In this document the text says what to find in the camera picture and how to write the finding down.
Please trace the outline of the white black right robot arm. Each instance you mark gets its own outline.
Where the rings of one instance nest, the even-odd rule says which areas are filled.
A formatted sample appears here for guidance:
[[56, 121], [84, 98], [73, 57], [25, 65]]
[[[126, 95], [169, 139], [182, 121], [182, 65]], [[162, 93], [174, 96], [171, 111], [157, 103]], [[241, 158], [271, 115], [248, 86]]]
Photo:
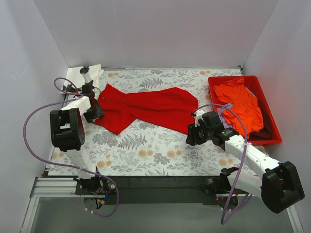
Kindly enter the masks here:
[[237, 167], [224, 168], [218, 186], [226, 193], [236, 188], [260, 197], [269, 210], [278, 214], [303, 200], [304, 190], [294, 164], [273, 159], [250, 144], [232, 128], [188, 126], [186, 143], [191, 146], [212, 141], [224, 151], [240, 159], [254, 176], [242, 174]]

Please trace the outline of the red t shirt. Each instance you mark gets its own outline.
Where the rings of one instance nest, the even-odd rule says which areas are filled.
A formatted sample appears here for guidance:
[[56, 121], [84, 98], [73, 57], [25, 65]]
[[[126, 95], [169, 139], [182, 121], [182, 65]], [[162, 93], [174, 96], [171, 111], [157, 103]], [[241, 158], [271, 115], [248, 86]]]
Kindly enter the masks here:
[[115, 135], [136, 119], [187, 134], [188, 125], [194, 123], [190, 114], [199, 104], [195, 96], [177, 87], [126, 94], [110, 84], [100, 93], [98, 103], [104, 116], [95, 124]]

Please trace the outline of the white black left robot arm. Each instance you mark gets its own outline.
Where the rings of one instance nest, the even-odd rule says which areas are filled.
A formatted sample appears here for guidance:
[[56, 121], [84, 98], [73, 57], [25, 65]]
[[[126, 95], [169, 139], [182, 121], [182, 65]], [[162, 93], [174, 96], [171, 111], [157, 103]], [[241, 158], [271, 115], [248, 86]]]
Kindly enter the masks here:
[[84, 147], [86, 134], [82, 117], [85, 117], [88, 123], [92, 123], [103, 115], [104, 112], [92, 96], [81, 97], [60, 110], [50, 112], [53, 146], [64, 152], [71, 163], [77, 167], [77, 182], [92, 194], [99, 194], [104, 185], [97, 175], [97, 167], [91, 162]]

